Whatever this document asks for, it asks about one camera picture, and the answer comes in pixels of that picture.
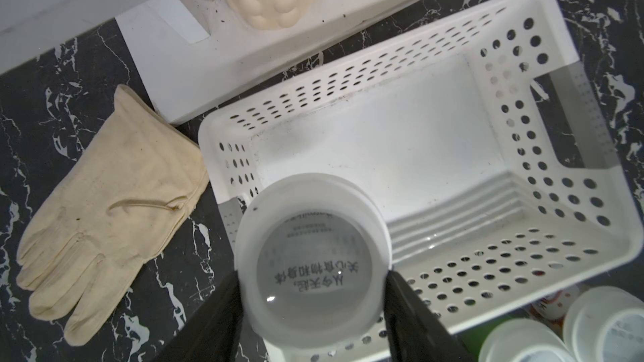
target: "green object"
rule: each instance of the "green object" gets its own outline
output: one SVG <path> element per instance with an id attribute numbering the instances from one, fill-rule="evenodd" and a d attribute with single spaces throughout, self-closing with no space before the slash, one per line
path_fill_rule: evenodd
<path id="1" fill-rule="evenodd" d="M 503 316 L 487 321 L 486 323 L 480 324 L 476 327 L 473 327 L 469 330 L 465 330 L 457 334 L 458 338 L 461 339 L 465 348 L 470 351 L 474 357 L 479 358 L 479 353 L 481 352 L 481 347 L 483 347 L 483 342 L 489 335 L 492 333 L 497 326 L 505 323 L 508 320 L 516 319 L 519 316 L 511 316 L 509 314 L 504 314 Z"/>

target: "white marble vein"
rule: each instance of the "white marble vein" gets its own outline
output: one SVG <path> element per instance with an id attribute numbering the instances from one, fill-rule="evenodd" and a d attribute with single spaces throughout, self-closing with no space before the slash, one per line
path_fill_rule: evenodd
<path id="1" fill-rule="evenodd" d="M 169 283 L 163 283 L 161 282 L 161 278 L 159 277 L 159 267 L 157 264 L 157 258 L 154 259 L 155 261 L 155 267 L 157 268 L 156 276 L 157 276 L 157 283 L 159 287 L 165 288 L 167 290 L 167 294 L 170 297 L 170 302 L 172 302 L 172 305 L 174 307 L 172 311 L 172 315 L 174 317 L 174 320 L 176 321 L 177 325 L 177 330 L 181 330 L 183 325 L 185 325 L 185 310 L 183 308 L 183 303 L 174 295 L 174 286 Z"/>

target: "plastic cup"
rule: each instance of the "plastic cup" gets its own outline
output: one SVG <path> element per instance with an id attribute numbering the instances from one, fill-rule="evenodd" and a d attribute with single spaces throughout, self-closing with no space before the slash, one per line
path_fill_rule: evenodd
<path id="1" fill-rule="evenodd" d="M 619 288 L 593 288 L 568 311 L 563 341 L 584 362 L 644 361 L 644 302 Z"/>
<path id="2" fill-rule="evenodd" d="M 496 327 L 483 343 L 479 362 L 576 362 L 545 325 L 513 319 Z"/>
<path id="3" fill-rule="evenodd" d="M 253 329 L 283 349 L 364 334 L 382 311 L 391 241 L 358 187 L 324 174 L 264 189 L 239 223 L 235 268 Z"/>

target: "glove finger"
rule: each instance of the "glove finger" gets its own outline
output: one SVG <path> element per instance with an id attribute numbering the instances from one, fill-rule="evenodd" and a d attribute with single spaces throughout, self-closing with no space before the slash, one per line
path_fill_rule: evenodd
<path id="1" fill-rule="evenodd" d="M 141 269 L 139 259 L 98 263 L 95 279 L 83 293 L 65 325 L 64 337 L 72 347 L 86 344 L 117 307 Z"/>
<path id="2" fill-rule="evenodd" d="M 38 209 L 36 215 L 29 221 L 29 225 L 24 230 L 16 254 L 18 264 L 24 265 L 28 263 L 28 261 L 33 260 L 42 252 L 43 247 L 50 246 L 50 244 L 43 243 L 41 238 L 46 231 L 52 228 L 52 225 L 56 225 L 55 221 L 61 221 L 65 214 L 63 207 L 56 210 L 52 209 L 52 205 L 56 203 L 53 201 L 53 197 L 54 194 L 45 200 L 44 204 Z"/>
<path id="3" fill-rule="evenodd" d="M 40 320 L 62 318 L 81 298 L 103 256 L 87 241 L 72 245 L 29 297 L 29 312 Z"/>
<path id="4" fill-rule="evenodd" d="M 50 227 L 42 235 L 43 243 L 49 243 L 38 254 L 31 254 L 29 262 L 25 263 L 16 278 L 18 286 L 22 289 L 33 291 L 40 283 L 47 278 L 49 272 L 76 242 L 83 237 L 82 233 L 76 233 L 71 237 L 65 237 L 64 233 Z"/>

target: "beige work glove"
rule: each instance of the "beige work glove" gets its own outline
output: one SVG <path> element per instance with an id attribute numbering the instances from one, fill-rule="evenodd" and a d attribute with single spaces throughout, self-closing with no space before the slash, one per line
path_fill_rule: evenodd
<path id="1" fill-rule="evenodd" d="M 34 291 L 31 315 L 54 320 L 76 306 L 64 337 L 85 344 L 207 184 L 197 145 L 119 85 L 114 113 L 20 239 L 17 283 Z"/>

